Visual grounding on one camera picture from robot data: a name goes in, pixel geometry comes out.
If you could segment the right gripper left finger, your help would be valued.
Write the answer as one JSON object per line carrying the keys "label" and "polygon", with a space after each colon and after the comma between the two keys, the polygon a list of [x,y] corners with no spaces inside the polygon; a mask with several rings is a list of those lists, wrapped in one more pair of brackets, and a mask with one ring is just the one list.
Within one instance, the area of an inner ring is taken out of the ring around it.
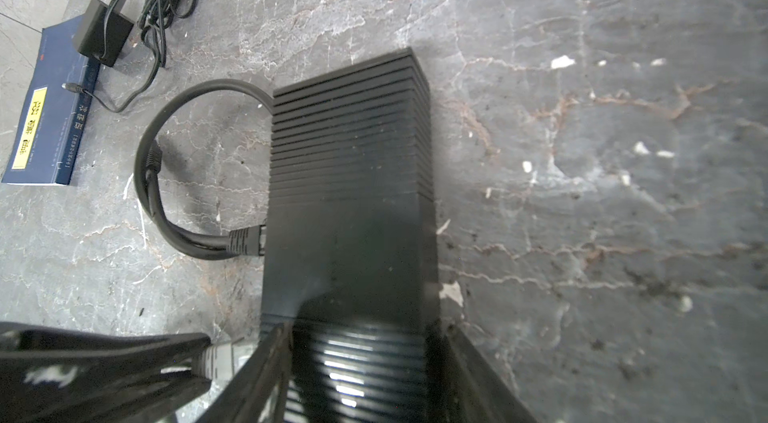
{"label": "right gripper left finger", "polygon": [[197,422],[283,422],[292,360],[292,325],[276,325]]}

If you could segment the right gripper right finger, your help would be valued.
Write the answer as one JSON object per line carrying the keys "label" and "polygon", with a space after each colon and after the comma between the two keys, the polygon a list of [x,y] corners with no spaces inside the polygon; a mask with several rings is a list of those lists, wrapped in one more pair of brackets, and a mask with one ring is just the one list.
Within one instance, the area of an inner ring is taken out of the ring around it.
{"label": "right gripper right finger", "polygon": [[440,350],[438,422],[536,422],[455,324],[446,327]]}

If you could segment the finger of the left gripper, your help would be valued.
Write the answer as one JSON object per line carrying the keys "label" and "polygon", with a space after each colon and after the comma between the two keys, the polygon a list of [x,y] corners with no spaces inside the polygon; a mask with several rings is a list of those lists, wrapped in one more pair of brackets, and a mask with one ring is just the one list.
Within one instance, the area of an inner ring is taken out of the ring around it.
{"label": "finger of the left gripper", "polygon": [[208,392],[204,333],[120,337],[4,322],[4,422],[160,422]]}

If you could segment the black ribbed network switch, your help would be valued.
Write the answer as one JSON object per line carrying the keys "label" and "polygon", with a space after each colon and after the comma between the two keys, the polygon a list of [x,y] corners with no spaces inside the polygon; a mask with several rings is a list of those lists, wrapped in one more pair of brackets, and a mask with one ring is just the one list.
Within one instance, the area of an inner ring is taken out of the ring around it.
{"label": "black ribbed network switch", "polygon": [[274,94],[261,329],[293,329],[290,422],[430,417],[430,100],[410,49]]}

